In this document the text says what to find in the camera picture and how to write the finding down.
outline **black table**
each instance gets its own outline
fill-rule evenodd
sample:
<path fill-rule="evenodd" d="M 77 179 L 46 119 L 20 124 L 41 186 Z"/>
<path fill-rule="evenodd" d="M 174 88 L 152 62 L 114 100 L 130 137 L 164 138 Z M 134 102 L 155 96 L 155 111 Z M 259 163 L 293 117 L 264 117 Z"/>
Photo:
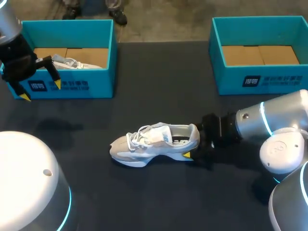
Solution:
<path fill-rule="evenodd" d="M 229 161 L 213 171 L 160 157 L 132 169 L 109 156 L 114 139 L 143 125 L 197 123 L 274 97 L 218 96 L 207 46 L 119 44 L 111 100 L 28 103 L 1 82 L 0 129 L 35 135 L 54 151 L 78 203 L 80 231 L 272 231 L 268 207 L 251 190 L 261 175 L 257 149 L 228 148 Z"/>

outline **shoe sole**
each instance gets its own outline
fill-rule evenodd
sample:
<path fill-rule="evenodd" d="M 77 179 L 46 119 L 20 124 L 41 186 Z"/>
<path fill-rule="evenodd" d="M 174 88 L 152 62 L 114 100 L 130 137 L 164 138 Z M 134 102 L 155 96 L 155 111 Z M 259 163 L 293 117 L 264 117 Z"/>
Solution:
<path fill-rule="evenodd" d="M 177 161 L 192 161 L 192 159 L 186 158 L 183 156 L 182 153 L 167 153 L 167 154 L 161 154 L 161 155 L 165 155 L 170 157 L 171 159 L 177 160 Z M 113 156 L 111 156 L 114 160 L 116 160 L 117 162 L 126 165 L 126 166 L 130 166 L 130 167 L 144 167 L 146 166 L 153 158 L 155 157 L 151 157 L 148 159 L 144 159 L 142 161 L 123 161 L 123 160 L 118 160 L 116 158 L 114 158 Z"/>

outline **logo on box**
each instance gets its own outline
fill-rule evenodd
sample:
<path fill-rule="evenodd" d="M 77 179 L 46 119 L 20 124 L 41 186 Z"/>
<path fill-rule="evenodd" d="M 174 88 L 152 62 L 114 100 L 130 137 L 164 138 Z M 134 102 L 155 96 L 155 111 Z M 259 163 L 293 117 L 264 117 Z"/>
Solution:
<path fill-rule="evenodd" d="M 28 84 L 32 91 L 47 91 L 45 83 L 42 80 L 29 80 Z"/>
<path fill-rule="evenodd" d="M 261 76 L 246 76 L 243 87 L 256 87 L 259 84 Z"/>

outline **blue led ring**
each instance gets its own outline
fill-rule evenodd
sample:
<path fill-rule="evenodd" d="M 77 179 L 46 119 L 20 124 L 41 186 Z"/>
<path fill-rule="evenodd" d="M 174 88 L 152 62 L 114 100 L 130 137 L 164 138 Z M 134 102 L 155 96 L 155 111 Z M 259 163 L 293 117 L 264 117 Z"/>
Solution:
<path fill-rule="evenodd" d="M 62 224 L 59 226 L 57 231 L 60 231 L 63 228 L 63 226 L 64 226 L 64 224 L 65 224 L 65 222 L 66 222 L 66 220 L 68 218 L 68 214 L 69 214 L 69 212 L 71 210 L 72 194 L 71 194 L 71 189 L 69 187 L 68 187 L 68 189 L 69 189 L 69 205 L 68 205 L 68 210 L 67 210 L 67 213 L 66 213 L 66 216 L 65 216 L 64 220 L 62 221 Z"/>

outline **person's shoe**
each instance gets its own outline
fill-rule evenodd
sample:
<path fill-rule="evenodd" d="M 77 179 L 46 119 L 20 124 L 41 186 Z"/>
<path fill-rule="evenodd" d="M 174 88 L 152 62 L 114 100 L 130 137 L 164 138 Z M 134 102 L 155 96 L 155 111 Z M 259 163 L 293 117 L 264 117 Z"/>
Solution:
<path fill-rule="evenodd" d="M 144 167 L 158 155 L 190 161 L 189 151 L 197 148 L 199 143 L 200 134 L 194 124 L 158 123 L 118 138 L 110 145 L 110 155 L 130 167 Z"/>
<path fill-rule="evenodd" d="M 81 15 L 81 8 L 80 7 L 68 7 L 66 9 L 65 15 L 63 15 L 63 20 L 74 20 L 76 17 Z"/>
<path fill-rule="evenodd" d="M 121 9 L 109 11 L 109 15 L 113 17 L 114 21 L 120 26 L 124 26 L 127 24 L 127 18 Z"/>

